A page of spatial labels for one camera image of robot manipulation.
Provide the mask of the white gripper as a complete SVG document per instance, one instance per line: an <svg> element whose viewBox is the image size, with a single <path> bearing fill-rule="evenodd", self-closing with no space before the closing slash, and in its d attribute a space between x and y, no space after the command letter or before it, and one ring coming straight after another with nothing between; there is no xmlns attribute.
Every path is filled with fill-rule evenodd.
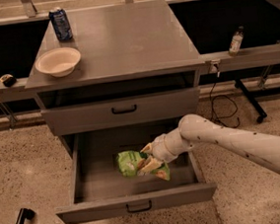
<svg viewBox="0 0 280 224"><path fill-rule="evenodd" d="M152 143L146 144L145 147L141 149L141 153L144 152L155 157L152 157L150 161L144 165L141 172L151 173L153 170L159 169L163 162L172 162L184 151L183 140L178 131L163 133L152 141Z"/></svg>

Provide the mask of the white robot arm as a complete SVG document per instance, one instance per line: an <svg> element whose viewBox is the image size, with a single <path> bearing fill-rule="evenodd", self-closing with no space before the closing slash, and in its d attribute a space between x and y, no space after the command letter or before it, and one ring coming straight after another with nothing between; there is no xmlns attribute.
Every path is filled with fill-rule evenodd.
<svg viewBox="0 0 280 224"><path fill-rule="evenodd" d="M194 113L182 117L178 128L158 136L142 152L169 163L200 142L215 143L280 174L280 136L221 126Z"/></svg>

